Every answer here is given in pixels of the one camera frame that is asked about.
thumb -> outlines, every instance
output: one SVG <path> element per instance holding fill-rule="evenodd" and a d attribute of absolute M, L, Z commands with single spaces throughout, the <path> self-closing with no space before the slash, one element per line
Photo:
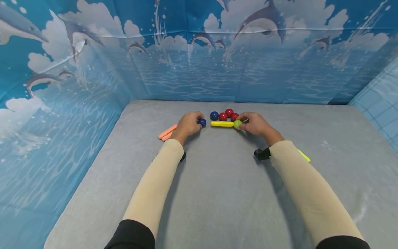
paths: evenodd
<path fill-rule="evenodd" d="M 238 126 L 238 130 L 245 131 L 246 130 L 246 125 L 247 124 L 241 124 L 240 126 Z"/>

ball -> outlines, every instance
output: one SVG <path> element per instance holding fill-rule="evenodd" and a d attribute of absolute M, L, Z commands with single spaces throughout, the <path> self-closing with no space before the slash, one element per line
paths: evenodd
<path fill-rule="evenodd" d="M 196 123 L 200 124 L 202 128 L 206 127 L 206 119 L 199 118 Z"/>
<path fill-rule="evenodd" d="M 239 117 L 239 114 L 237 114 L 237 113 L 232 114 L 231 115 L 231 121 L 234 122 L 237 117 Z"/>
<path fill-rule="evenodd" d="M 225 112 L 221 112 L 219 115 L 219 120 L 220 121 L 226 121 L 228 118 L 228 115 Z"/>
<path fill-rule="evenodd" d="M 218 112 L 210 113 L 210 119 L 213 121 L 217 121 L 219 119 L 219 113 Z"/>
<path fill-rule="evenodd" d="M 237 129 L 238 126 L 240 126 L 241 124 L 242 124 L 242 121 L 240 121 L 240 120 L 235 120 L 235 121 L 234 121 L 234 128 Z"/>
<path fill-rule="evenodd" d="M 228 108 L 225 110 L 225 113 L 228 115 L 228 117 L 230 118 L 232 114 L 234 114 L 234 110 L 232 110 L 231 108 Z"/>

hand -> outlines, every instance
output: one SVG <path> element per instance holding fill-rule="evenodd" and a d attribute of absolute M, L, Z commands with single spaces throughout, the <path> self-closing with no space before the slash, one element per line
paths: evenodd
<path fill-rule="evenodd" d="M 244 112 L 236 119 L 243 122 L 243 124 L 238 126 L 238 130 L 248 131 L 256 136 L 262 136 L 269 147 L 279 141 L 285 140 L 282 135 L 257 112 Z"/>
<path fill-rule="evenodd" d="M 179 120 L 177 128 L 173 131 L 170 139 L 175 139 L 183 146 L 190 135 L 200 131 L 202 125 L 196 123 L 199 118 L 205 118 L 201 112 L 187 112 Z"/>

red ball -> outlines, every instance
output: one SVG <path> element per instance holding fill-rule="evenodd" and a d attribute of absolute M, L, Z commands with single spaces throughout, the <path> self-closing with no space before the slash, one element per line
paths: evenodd
<path fill-rule="evenodd" d="M 226 121 L 227 118 L 228 118 L 228 115 L 225 112 L 220 113 L 220 115 L 219 115 L 220 121 Z"/>
<path fill-rule="evenodd" d="M 225 113 L 228 115 L 228 117 L 230 118 L 232 114 L 234 114 L 234 110 L 232 110 L 231 108 L 228 108 L 225 110 Z"/>
<path fill-rule="evenodd" d="M 231 115 L 231 121 L 232 122 L 235 121 L 237 117 L 239 117 L 239 114 L 237 114 L 237 113 L 232 114 Z"/>

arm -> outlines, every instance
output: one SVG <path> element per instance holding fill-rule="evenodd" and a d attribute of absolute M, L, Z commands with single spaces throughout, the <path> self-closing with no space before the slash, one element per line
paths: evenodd
<path fill-rule="evenodd" d="M 257 113 L 243 113 L 237 119 L 247 120 L 239 130 L 247 130 L 266 140 L 271 151 L 271 163 L 280 174 L 299 210 L 314 246 L 323 248 L 323 244 L 327 243 L 328 246 L 334 244 L 333 248 L 369 248 L 332 188 L 303 158 L 291 141 L 285 141 L 282 135 Z M 339 235 L 348 236 L 348 240 L 353 238 L 358 242 L 349 244 L 349 241 L 347 244 L 347 237 L 330 241 L 330 238 Z"/>
<path fill-rule="evenodd" d="M 135 189 L 122 221 L 106 249 L 153 249 L 160 217 L 188 136 L 198 132 L 201 112 L 185 114 L 151 162 Z"/>

